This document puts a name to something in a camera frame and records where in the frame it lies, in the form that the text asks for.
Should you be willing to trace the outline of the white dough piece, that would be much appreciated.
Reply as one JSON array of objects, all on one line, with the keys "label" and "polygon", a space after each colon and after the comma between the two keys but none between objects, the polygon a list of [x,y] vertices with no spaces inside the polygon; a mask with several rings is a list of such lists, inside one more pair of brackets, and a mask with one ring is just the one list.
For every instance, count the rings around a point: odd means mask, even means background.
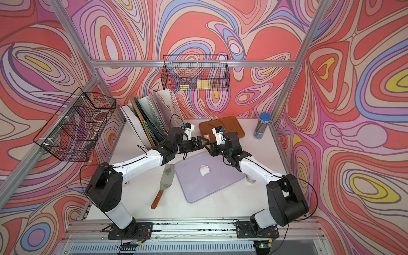
[{"label": "white dough piece", "polygon": [[207,165],[202,165],[199,169],[201,176],[205,176],[210,173],[210,167]]}]

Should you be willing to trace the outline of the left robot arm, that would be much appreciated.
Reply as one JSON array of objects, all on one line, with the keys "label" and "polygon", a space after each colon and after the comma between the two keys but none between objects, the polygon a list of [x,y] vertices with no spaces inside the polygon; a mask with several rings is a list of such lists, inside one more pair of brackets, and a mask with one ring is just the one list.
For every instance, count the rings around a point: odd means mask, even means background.
[{"label": "left robot arm", "polygon": [[136,221],[123,205],[122,187],[136,176],[172,161],[178,154],[204,149],[210,141],[201,136],[191,137],[189,128],[173,127],[167,138],[145,154],[110,165],[97,166],[85,194],[120,230],[127,230]]}]

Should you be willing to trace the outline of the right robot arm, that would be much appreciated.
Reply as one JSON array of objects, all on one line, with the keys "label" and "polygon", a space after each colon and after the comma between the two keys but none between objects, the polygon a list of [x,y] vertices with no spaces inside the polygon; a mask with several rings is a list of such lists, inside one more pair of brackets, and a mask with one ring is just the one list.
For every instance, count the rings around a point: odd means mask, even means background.
[{"label": "right robot arm", "polygon": [[286,226],[309,212],[299,180],[294,175],[276,173],[258,162],[242,149],[237,133],[225,132],[222,127],[212,131],[216,141],[209,144],[210,154],[222,156],[233,168],[266,187],[268,207],[251,217],[257,227]]}]

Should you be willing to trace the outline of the purple cutting board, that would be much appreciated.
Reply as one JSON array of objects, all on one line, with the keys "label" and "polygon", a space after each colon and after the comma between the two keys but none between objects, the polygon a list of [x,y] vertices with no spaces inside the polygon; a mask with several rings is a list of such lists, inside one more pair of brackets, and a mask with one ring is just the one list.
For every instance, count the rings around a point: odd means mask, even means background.
[{"label": "purple cutting board", "polygon": [[[209,174],[201,176],[202,165],[210,167]],[[225,165],[221,156],[212,157],[207,152],[179,161],[174,169],[185,199],[191,204],[245,178],[244,173]]]}]

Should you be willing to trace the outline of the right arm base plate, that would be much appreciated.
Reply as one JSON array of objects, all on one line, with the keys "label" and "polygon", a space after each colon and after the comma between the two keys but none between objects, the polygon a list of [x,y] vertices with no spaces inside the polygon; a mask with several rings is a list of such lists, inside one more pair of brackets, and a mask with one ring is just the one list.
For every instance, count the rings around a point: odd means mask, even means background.
[{"label": "right arm base plate", "polygon": [[261,228],[253,221],[239,221],[238,219],[234,219],[232,224],[235,226],[238,239],[268,238],[275,240],[279,238],[279,231],[273,226]]}]

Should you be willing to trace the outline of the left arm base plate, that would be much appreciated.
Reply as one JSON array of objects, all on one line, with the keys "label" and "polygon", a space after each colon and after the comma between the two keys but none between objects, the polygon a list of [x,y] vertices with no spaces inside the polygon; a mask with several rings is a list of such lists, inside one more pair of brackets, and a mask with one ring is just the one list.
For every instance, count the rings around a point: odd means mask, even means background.
[{"label": "left arm base plate", "polygon": [[153,231],[151,222],[131,222],[125,229],[112,224],[108,233],[109,240],[149,240]]}]

